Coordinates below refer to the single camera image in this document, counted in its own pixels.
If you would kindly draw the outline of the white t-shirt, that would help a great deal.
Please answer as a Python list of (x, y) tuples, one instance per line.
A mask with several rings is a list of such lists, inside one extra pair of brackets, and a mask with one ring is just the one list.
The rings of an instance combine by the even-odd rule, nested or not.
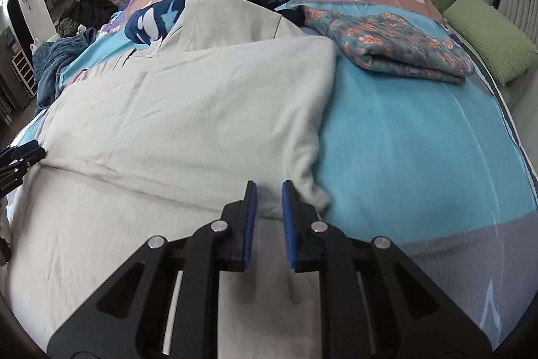
[(222, 358), (318, 358), (318, 279), (286, 263), (281, 188), (318, 210), (318, 130), (336, 48), (261, 7), (196, 7), (161, 43), (90, 68), (44, 117), (14, 201), (1, 289), (45, 347), (147, 239), (175, 240), (258, 189), (253, 258), (221, 278)]

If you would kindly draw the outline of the teal fleece blanket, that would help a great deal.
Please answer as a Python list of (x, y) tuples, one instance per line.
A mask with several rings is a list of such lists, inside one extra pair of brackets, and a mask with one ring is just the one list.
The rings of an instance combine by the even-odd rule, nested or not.
[(54, 43), (40, 45), (33, 54), (37, 84), (35, 115), (49, 108), (55, 100), (56, 74), (77, 59), (97, 38), (98, 31), (88, 28), (76, 36), (62, 37)]

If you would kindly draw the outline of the black clothes pile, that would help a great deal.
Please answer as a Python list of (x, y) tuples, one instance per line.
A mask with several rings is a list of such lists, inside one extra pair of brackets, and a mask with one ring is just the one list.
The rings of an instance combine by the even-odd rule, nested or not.
[(61, 37), (74, 36), (80, 26), (100, 29), (118, 11), (109, 0), (77, 0), (63, 11), (55, 29)]

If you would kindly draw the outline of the green pillow front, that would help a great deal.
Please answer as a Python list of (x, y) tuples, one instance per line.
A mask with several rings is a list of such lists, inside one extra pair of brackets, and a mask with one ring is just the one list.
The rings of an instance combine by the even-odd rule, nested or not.
[(537, 46), (482, 0), (456, 0), (442, 15), (477, 51), (499, 85), (507, 85), (537, 67)]

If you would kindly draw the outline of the folded floral garment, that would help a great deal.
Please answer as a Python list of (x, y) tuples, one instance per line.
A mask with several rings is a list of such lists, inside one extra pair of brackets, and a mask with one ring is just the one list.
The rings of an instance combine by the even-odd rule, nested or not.
[(370, 72), (456, 85), (474, 73), (470, 56), (450, 38), (427, 35), (398, 14), (353, 17), (305, 5), (301, 10), (307, 27)]

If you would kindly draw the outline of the white shoe rack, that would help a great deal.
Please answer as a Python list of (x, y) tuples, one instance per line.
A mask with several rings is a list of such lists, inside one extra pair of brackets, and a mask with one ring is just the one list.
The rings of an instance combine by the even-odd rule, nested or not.
[(37, 84), (34, 77), (33, 68), (31, 67), (24, 52), (19, 51), (16, 53), (13, 56), (10, 64), (28, 95), (30, 95), (31, 98), (34, 98), (36, 96)]

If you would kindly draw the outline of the blue grey bed cover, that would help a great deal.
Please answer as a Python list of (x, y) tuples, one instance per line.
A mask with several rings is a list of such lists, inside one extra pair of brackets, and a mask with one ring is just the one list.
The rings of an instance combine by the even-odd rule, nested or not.
[(537, 292), (537, 185), (485, 71), (376, 75), (336, 49), (318, 140), (323, 218), (390, 238), (500, 347)]

